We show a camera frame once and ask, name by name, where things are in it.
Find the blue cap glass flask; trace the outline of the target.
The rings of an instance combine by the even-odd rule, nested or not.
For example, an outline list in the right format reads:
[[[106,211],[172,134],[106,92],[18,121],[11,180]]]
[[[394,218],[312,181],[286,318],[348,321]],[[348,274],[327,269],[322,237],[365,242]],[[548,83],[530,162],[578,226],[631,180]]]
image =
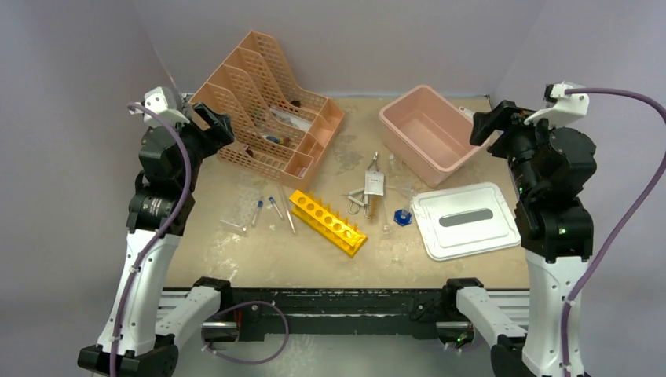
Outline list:
[[[412,223],[412,213],[409,210],[400,209],[394,212],[393,220],[399,226],[406,226]]]

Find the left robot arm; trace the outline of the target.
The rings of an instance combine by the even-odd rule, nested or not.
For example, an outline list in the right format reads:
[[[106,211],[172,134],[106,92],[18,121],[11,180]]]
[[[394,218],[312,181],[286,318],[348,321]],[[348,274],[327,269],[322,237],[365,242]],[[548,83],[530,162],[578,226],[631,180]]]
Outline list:
[[[230,318],[234,300],[221,282],[194,287],[185,303],[158,318],[170,263],[194,207],[199,168],[207,157],[234,142],[229,115],[203,103],[193,107],[207,128],[172,106],[128,104],[148,125],[139,152],[128,206],[126,252],[116,297],[97,341],[79,351],[77,364],[102,376],[171,376],[181,348],[206,317]]]

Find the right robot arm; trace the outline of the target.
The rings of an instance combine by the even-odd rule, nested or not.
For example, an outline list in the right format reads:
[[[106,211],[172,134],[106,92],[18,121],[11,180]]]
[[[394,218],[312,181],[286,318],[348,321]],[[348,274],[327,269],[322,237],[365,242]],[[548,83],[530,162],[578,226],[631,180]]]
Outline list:
[[[472,145],[505,159],[518,201],[515,223],[529,271],[526,333],[490,338],[497,376],[582,376],[580,303],[576,282],[592,256],[594,222],[579,199],[597,169],[596,147],[584,133],[557,128],[532,110],[502,101],[473,117]]]

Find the brown test tube brush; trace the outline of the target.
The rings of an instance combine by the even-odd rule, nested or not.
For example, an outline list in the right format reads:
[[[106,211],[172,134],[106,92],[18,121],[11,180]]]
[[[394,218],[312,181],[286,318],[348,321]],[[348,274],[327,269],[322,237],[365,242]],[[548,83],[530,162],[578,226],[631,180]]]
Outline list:
[[[364,196],[364,216],[368,220],[376,217],[377,196],[368,194]]]

